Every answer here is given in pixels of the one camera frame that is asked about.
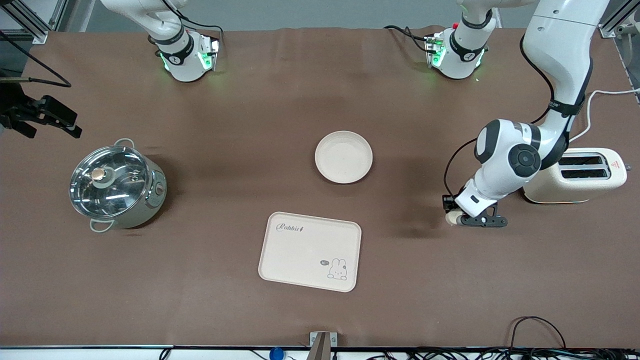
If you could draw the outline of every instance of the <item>stainless steel pot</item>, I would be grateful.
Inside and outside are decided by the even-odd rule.
[[[91,218],[89,228],[104,233],[145,223],[166,197],[166,179],[160,167],[140,154],[131,139],[89,154],[78,164],[69,186],[71,204]],[[103,224],[103,229],[96,225]]]

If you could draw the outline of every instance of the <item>plate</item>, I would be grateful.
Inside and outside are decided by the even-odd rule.
[[[373,151],[365,138],[351,131],[325,136],[316,147],[316,167],[320,174],[338,184],[354,183],[367,175]]]

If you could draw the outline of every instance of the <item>glass lid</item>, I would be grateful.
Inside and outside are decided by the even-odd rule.
[[[78,164],[71,176],[69,196],[80,214],[111,218],[133,207],[150,181],[147,162],[138,151],[123,145],[107,146]]]

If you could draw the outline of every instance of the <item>bunny illustration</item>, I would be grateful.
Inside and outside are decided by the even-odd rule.
[[[347,262],[344,259],[333,259],[329,269],[329,279],[347,279]]]

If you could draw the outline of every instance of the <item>brown table surface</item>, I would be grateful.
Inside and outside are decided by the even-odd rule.
[[[452,152],[488,121],[531,121],[547,104],[520,56],[522,33],[496,30],[483,65],[461,81],[427,69],[386,30],[227,33],[219,71],[194,83],[163,70],[146,34],[50,34],[33,54],[73,87],[24,88],[70,106],[84,132],[39,126],[33,140],[9,131],[0,141],[0,344],[297,345],[332,330],[349,346],[493,346],[515,318],[538,315],[570,347],[638,347],[634,171],[585,204],[511,195],[500,202],[504,229],[444,221]],[[592,54],[589,89],[630,88],[612,40],[595,38]],[[32,61],[26,73],[52,78]],[[597,97],[593,119],[574,146],[610,147],[640,167],[634,97]],[[371,172],[351,185],[329,183],[313,163],[317,142],[343,129],[374,151]],[[70,205],[70,175],[125,136],[164,169],[168,198],[144,227],[94,234]],[[463,151],[452,187],[478,166]],[[262,280],[275,211],[360,224],[356,288]],[[516,344],[558,341],[525,323]]]

